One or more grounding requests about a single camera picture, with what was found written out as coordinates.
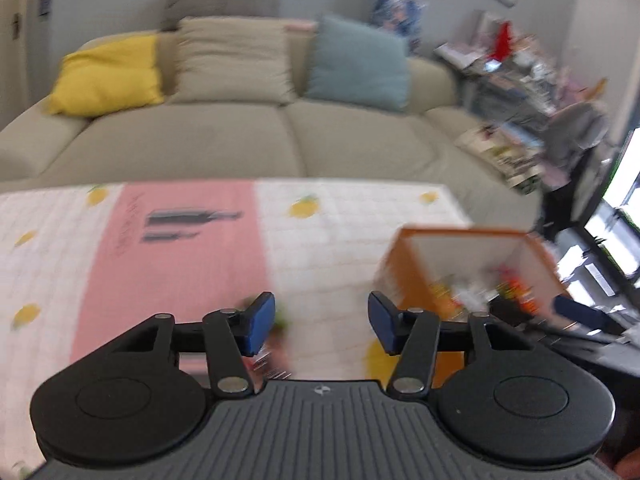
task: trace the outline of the beige pillow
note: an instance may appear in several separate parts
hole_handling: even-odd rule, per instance
[[[180,21],[172,103],[292,101],[285,24],[266,18]]]

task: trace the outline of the white logo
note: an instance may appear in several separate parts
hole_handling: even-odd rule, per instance
[[[314,388],[314,391],[316,394],[322,397],[324,394],[330,394],[331,388],[329,388],[328,386],[324,386],[324,384],[320,384],[320,386],[316,386]]]

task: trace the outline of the gray ribbed panel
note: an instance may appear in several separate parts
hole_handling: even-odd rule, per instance
[[[328,386],[322,396],[314,390]],[[56,461],[34,480],[607,480],[595,462],[531,472],[482,462],[440,431],[427,407],[375,383],[273,381],[221,403],[187,444],[145,465],[82,470]]]

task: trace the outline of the sofa armrest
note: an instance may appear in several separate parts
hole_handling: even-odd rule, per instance
[[[442,64],[421,57],[408,58],[411,94],[407,113],[423,114],[439,106],[458,103],[456,81]]]
[[[84,118],[49,115],[46,99],[0,132],[0,181],[39,176],[89,124]]]

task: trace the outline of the red object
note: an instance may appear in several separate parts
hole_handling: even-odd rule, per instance
[[[495,37],[495,50],[491,58],[503,62],[511,55],[511,22],[504,22]]]

